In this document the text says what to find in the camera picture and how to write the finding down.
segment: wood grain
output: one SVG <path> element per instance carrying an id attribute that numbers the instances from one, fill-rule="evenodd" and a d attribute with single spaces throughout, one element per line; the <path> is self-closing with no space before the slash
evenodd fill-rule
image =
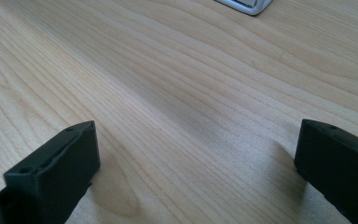
<path id="1" fill-rule="evenodd" d="M 293 158 L 302 119 L 358 135 L 358 1 L 0 0 L 0 189 L 90 119 L 68 223 L 348 223 Z"/>

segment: silver object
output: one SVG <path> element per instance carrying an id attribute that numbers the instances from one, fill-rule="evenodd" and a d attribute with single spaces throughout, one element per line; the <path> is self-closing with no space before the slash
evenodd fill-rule
<path id="1" fill-rule="evenodd" d="M 272 0 L 215 0 L 240 12 L 255 16 L 266 8 Z"/>

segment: black clamp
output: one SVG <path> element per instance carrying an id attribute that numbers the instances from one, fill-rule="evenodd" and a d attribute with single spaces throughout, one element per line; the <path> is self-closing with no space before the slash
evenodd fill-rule
<path id="1" fill-rule="evenodd" d="M 358 223 L 358 137 L 330 124 L 304 119 L 295 165 L 343 216 Z"/>
<path id="2" fill-rule="evenodd" d="M 100 166 L 94 121 L 61 131 L 4 173 L 0 224 L 64 223 Z"/>

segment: wooden table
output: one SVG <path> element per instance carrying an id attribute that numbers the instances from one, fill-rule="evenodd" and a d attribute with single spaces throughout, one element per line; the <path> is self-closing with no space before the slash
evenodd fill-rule
<path id="1" fill-rule="evenodd" d="M 0 189 L 91 119 L 68 223 L 348 223 L 293 158 L 302 119 L 358 136 L 358 1 L 0 0 Z"/>

